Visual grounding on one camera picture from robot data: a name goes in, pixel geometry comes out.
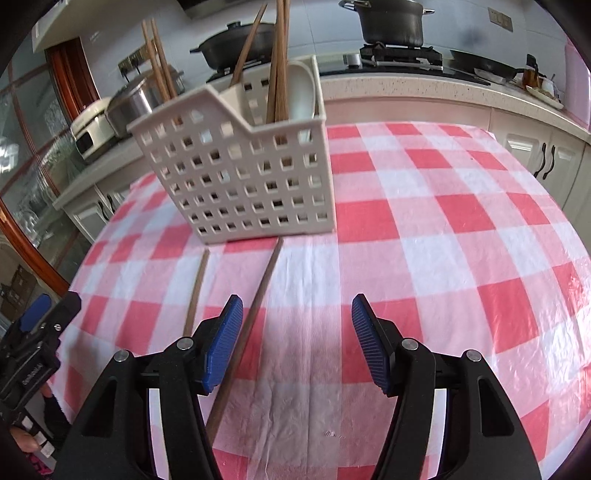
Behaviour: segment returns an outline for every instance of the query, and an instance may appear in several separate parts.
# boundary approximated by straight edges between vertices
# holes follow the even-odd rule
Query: electrical outlet
[[[154,45],[154,49],[156,49],[156,43],[153,39],[152,43]],[[135,52],[119,62],[119,71],[121,72],[122,76],[125,76],[126,74],[133,72],[137,67],[144,64],[149,59],[150,57],[148,55],[148,49],[146,48],[146,45],[143,44]]]
[[[509,17],[509,15],[505,15],[489,7],[488,18],[495,25],[499,25],[500,27],[503,27],[505,30],[508,30],[510,32],[513,31],[513,20],[511,20],[511,17]]]

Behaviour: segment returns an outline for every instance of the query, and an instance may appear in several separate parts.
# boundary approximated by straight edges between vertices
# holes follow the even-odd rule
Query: hand
[[[39,444],[32,435],[18,427],[10,427],[10,434],[18,447],[25,453],[33,453],[39,450]]]

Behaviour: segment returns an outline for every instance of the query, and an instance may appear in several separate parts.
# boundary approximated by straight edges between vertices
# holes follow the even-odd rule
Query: gas stove
[[[258,60],[247,61],[244,64],[244,70],[249,69],[251,67],[256,67],[258,65],[263,65],[264,63],[270,63],[270,62],[271,62],[270,58],[262,58],[262,59],[258,59]],[[214,80],[218,80],[218,79],[223,78],[225,76],[231,75],[232,73],[234,73],[233,69],[218,70],[218,71],[216,71],[216,73],[214,73],[212,76],[210,76],[206,80],[206,83],[212,82]]]
[[[359,49],[361,63],[371,67],[413,67],[443,70],[443,56],[429,48],[387,47],[382,43]]]
[[[443,65],[443,56],[433,47],[392,47],[378,43],[364,45],[359,53],[343,55],[342,60],[318,58],[321,76],[362,73],[407,73],[430,75],[464,82],[490,85],[490,82]]]

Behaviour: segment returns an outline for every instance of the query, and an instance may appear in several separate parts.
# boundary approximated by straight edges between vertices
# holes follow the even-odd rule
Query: wooden chopstick
[[[152,33],[154,33],[154,41],[156,42],[156,50],[158,50],[158,57],[160,58],[160,66],[164,71],[164,79],[166,80],[166,87],[168,89],[168,94],[170,98],[175,98],[177,96],[177,90],[174,87],[173,78],[170,75],[170,70],[168,69],[168,62],[166,61],[166,56],[164,56],[164,48],[162,47],[162,41],[160,40],[160,35],[158,34],[158,27],[156,26],[156,19],[152,19]]]
[[[275,122],[275,94],[277,92],[277,22],[275,22],[275,36],[273,38],[273,52],[271,54],[271,70],[269,72],[269,91],[267,92],[267,119],[265,123]]]
[[[238,62],[236,63],[236,67],[234,68],[234,73],[232,73],[232,80],[230,81],[230,87],[233,87],[242,77],[242,69],[244,68],[244,64],[246,63],[246,58],[248,57],[248,52],[251,50],[252,41],[255,39],[256,30],[261,23],[261,18],[265,10],[267,9],[267,4],[262,4],[259,13],[256,14],[255,21],[252,23],[251,29],[248,32],[248,36],[246,37],[246,41],[244,42],[244,46],[242,47],[242,51],[240,52],[240,56],[238,57]]]
[[[275,91],[275,122],[288,119],[287,113],[287,55],[285,49],[285,3],[277,0],[277,86]]]
[[[271,280],[273,269],[277,263],[277,258],[279,258],[279,253],[281,252],[282,246],[283,237],[279,237],[271,254],[271,258],[269,259],[269,263],[267,264],[265,272],[263,273],[258,289],[256,290],[255,296],[252,299],[251,308],[248,310],[246,320],[244,320],[242,329],[238,334],[236,346],[234,347],[234,351],[232,352],[232,356],[228,362],[228,368],[226,369],[226,374],[224,375],[222,383],[220,384],[216,399],[213,401],[212,410],[209,414],[207,425],[205,427],[207,436],[209,438],[209,443],[212,445],[216,439],[217,431],[219,430],[220,424],[222,422],[224,410],[226,409],[226,405],[228,404],[228,400],[230,398],[230,390],[232,389],[232,383],[234,376],[236,375],[236,370],[238,370],[238,365],[240,365],[240,361],[242,360],[246,343],[250,337],[256,316],[259,312],[259,309],[261,308],[263,297],[265,296],[265,292],[269,286],[269,281]]]
[[[142,32],[144,33],[144,40],[146,42],[146,48],[148,49],[150,63],[152,64],[152,71],[154,72],[154,77],[156,78],[156,85],[158,86],[158,91],[160,92],[162,100],[164,102],[168,102],[170,100],[170,95],[168,94],[168,89],[166,88],[166,84],[164,83],[164,79],[162,78],[162,72],[160,71],[158,62],[156,61],[156,52],[154,51],[154,45],[152,44],[152,40],[148,35],[148,24],[146,23],[146,20],[142,20]]]
[[[205,277],[205,270],[207,269],[207,262],[209,260],[209,248],[203,251],[199,269],[197,270],[197,277],[195,277],[195,285],[191,293],[191,300],[189,300],[189,309],[187,310],[187,317],[185,318],[185,325],[183,327],[183,336],[190,337],[193,334],[193,322],[195,321],[195,312],[197,311],[197,301],[199,293],[201,292],[201,285],[203,285],[203,277]]]

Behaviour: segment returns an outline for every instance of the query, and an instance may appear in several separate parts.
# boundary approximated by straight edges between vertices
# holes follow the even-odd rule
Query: black pot
[[[251,30],[251,25],[241,25],[240,22],[229,23],[227,30],[209,37],[190,52],[203,53],[205,61],[213,70],[233,70]],[[275,24],[260,23],[246,61],[271,61],[274,36]]]
[[[413,0],[340,0],[339,6],[359,14],[366,43],[406,47],[423,46],[423,15],[435,12]]]

